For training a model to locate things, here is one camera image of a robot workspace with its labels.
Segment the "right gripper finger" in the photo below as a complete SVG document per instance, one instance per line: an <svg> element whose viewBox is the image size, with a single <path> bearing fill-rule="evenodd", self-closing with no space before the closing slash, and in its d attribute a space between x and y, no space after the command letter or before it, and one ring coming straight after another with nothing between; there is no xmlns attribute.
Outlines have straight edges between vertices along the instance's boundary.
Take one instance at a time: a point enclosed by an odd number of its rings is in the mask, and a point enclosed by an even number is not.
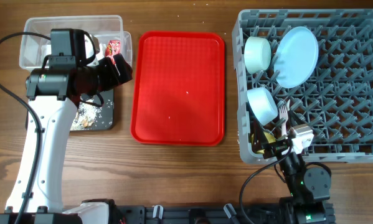
<svg viewBox="0 0 373 224"><path fill-rule="evenodd" d="M270 143L257 119L253 120L252 151L257 154L259 152L262 154L270 152Z"/></svg>
<svg viewBox="0 0 373 224"><path fill-rule="evenodd" d="M298 117L298 115L292 111L292 110L289 110L288 111L288 117L289 117L289 121L290 121L290 126L293 127L293 126L298 126L298 125L302 125L303 124L303 121Z"/></svg>

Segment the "yellow plastic cup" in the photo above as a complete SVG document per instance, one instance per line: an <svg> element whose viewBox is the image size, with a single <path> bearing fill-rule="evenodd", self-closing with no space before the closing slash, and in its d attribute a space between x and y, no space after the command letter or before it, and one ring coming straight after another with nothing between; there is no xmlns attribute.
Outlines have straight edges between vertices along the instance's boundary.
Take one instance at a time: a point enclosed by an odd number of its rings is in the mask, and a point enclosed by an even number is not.
<svg viewBox="0 0 373 224"><path fill-rule="evenodd" d="M273 143L273 142L276 141L276 138L274 137L274 135L272 135L272 134L270 134L266 131L264 131L263 133L264 133L264 135L265 135L265 137L266 137L266 139L269 143ZM256 154L264 154L263 149L253 149L253 152L256 153Z"/></svg>

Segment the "white plastic fork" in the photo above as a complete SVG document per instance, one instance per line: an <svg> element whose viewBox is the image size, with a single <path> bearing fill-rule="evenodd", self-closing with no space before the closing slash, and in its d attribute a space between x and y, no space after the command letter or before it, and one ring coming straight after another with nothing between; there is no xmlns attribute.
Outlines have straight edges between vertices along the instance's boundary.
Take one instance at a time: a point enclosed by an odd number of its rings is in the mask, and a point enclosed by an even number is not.
<svg viewBox="0 0 373 224"><path fill-rule="evenodd" d="M286 123L288 121L288 108L286 105L283 105L282 107L279 108L279 119L282 121L281 135L286 136L287 135Z"/></svg>

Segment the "red snack wrapper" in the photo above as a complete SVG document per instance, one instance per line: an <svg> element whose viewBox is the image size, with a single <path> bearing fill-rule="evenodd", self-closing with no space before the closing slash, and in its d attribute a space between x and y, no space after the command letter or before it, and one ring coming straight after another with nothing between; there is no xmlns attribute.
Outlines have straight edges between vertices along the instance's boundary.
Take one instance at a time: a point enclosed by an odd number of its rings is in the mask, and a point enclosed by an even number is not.
<svg viewBox="0 0 373 224"><path fill-rule="evenodd" d="M115 65L114 56L121 53L121 41L120 40L110 40L106 50L105 50L105 57L111 59L112 63Z"/></svg>

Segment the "white napkin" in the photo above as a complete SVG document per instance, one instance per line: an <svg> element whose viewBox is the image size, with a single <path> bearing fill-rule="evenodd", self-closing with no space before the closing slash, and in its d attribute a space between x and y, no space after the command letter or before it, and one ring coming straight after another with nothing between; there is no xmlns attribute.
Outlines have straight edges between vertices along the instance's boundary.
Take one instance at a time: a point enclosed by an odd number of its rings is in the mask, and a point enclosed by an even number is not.
<svg viewBox="0 0 373 224"><path fill-rule="evenodd" d="M41 47L41 56L40 56L40 59L41 61L43 62L45 57L47 55L50 55L52 53L52 50L51 50L51 45L50 44L45 44Z"/></svg>
<svg viewBox="0 0 373 224"><path fill-rule="evenodd" d="M98 65L98 54L100 53L100 43L98 39L91 35L85 34L85 53L86 58L93 57L93 61L88 64L88 66Z"/></svg>

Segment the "light blue bowl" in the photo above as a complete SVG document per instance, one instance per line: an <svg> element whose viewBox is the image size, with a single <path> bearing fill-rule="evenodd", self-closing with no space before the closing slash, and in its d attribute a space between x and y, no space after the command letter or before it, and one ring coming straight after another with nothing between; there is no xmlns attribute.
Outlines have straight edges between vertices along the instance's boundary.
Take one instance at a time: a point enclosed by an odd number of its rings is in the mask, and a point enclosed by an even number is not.
<svg viewBox="0 0 373 224"><path fill-rule="evenodd" d="M247 99L252 112L261 125L267 125L278 116L275 101L266 88L248 90Z"/></svg>

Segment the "leftover rice and food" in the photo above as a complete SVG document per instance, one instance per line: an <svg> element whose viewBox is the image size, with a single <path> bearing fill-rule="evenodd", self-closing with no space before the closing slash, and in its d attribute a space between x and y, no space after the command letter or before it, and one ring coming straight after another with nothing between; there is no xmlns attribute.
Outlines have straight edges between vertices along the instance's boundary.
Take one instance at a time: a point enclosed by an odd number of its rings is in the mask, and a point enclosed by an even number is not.
<svg viewBox="0 0 373 224"><path fill-rule="evenodd" d="M113 124L113 100L107 100L102 107L80 103L71 131L98 131L110 129Z"/></svg>

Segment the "light blue plate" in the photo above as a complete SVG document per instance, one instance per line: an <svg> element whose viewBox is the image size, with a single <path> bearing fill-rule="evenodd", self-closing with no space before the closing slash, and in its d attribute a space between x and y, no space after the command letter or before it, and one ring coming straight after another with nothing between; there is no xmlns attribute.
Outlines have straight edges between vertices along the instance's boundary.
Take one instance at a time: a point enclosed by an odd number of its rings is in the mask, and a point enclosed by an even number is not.
<svg viewBox="0 0 373 224"><path fill-rule="evenodd" d="M314 34L303 26L292 28L280 41L273 64L277 83L294 88L304 83L314 72L319 47Z"/></svg>

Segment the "green bowl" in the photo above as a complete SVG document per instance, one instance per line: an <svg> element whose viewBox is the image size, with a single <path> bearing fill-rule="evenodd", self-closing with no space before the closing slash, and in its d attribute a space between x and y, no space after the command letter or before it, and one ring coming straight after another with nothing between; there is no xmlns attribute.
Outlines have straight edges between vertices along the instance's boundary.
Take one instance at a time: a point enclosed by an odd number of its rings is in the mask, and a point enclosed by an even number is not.
<svg viewBox="0 0 373 224"><path fill-rule="evenodd" d="M249 37L245 43L244 61L247 72L254 74L267 70L271 62L269 41L260 37Z"/></svg>

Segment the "white plastic spoon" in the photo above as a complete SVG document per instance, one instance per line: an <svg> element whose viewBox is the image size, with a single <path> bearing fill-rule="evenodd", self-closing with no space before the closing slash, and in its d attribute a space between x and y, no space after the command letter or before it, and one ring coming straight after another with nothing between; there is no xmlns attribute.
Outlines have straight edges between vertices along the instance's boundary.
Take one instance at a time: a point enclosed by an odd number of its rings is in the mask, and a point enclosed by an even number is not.
<svg viewBox="0 0 373 224"><path fill-rule="evenodd" d="M291 100L290 100L290 99L287 100L287 102L286 102L286 112L287 112L287 113L288 113L289 110L290 110L290 103L291 103Z"/></svg>

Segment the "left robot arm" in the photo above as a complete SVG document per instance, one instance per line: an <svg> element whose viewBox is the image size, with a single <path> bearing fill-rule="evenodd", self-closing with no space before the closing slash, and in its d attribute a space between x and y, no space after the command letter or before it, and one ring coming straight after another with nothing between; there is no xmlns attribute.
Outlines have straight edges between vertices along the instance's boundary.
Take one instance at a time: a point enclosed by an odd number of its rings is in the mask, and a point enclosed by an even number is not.
<svg viewBox="0 0 373 224"><path fill-rule="evenodd" d="M0 223L123 223L112 199L93 199L65 210L62 171L67 140L82 95L100 96L132 79L121 54L87 55L89 33L52 29L51 53L26 79L27 135L14 188Z"/></svg>

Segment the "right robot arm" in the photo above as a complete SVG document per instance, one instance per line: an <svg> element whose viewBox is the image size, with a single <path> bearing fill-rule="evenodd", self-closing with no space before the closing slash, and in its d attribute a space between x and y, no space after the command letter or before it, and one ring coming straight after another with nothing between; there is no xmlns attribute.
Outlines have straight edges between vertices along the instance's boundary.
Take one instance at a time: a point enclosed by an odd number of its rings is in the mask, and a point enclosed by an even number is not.
<svg viewBox="0 0 373 224"><path fill-rule="evenodd" d="M262 149L266 159L274 157L272 166L280 167L289 197L279 201L283 223L329 223L325 201L330 199L331 170L320 162L306 163L303 149L311 145L313 130L294 112L288 113L296 126L283 139L269 143L257 119L253 120L253 148Z"/></svg>

